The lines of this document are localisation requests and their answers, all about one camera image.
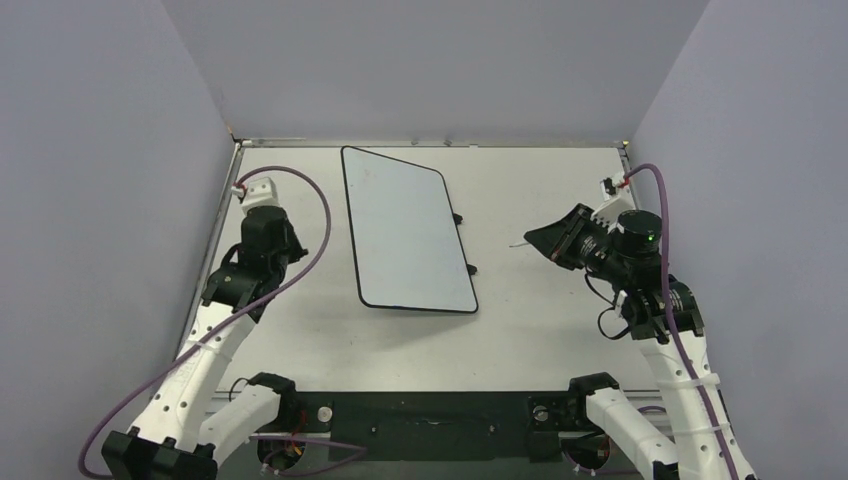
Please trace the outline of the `black framed whiteboard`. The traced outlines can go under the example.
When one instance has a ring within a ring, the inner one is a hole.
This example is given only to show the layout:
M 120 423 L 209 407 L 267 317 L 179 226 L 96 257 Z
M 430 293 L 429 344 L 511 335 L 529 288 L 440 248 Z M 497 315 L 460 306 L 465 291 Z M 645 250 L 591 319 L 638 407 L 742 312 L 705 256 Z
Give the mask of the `black framed whiteboard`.
M 444 176 L 360 147 L 340 150 L 360 302 L 474 314 L 479 302 Z

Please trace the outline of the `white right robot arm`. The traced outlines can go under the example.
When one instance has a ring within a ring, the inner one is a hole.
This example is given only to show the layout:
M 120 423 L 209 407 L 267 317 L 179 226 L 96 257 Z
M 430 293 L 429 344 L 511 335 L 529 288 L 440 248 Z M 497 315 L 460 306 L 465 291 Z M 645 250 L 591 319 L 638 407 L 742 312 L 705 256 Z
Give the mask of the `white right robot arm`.
M 611 308 L 648 364 L 671 433 L 664 435 L 607 373 L 571 380 L 565 416 L 605 434 L 645 479 L 754 479 L 708 358 L 699 306 L 669 273 L 662 235 L 662 218 L 649 211 L 625 210 L 606 222 L 583 204 L 524 234 L 557 266 L 612 287 Z

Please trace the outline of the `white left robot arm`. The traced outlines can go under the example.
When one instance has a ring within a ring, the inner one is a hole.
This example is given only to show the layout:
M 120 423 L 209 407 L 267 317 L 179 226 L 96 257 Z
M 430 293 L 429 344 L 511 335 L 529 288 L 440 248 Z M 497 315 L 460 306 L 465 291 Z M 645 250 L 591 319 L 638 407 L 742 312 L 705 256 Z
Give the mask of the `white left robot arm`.
M 192 331 L 174 367 L 125 432 L 112 431 L 101 455 L 113 479 L 214 479 L 223 454 L 205 412 L 233 355 L 259 322 L 287 267 L 307 255 L 286 211 L 255 206 L 240 241 L 207 279 Z

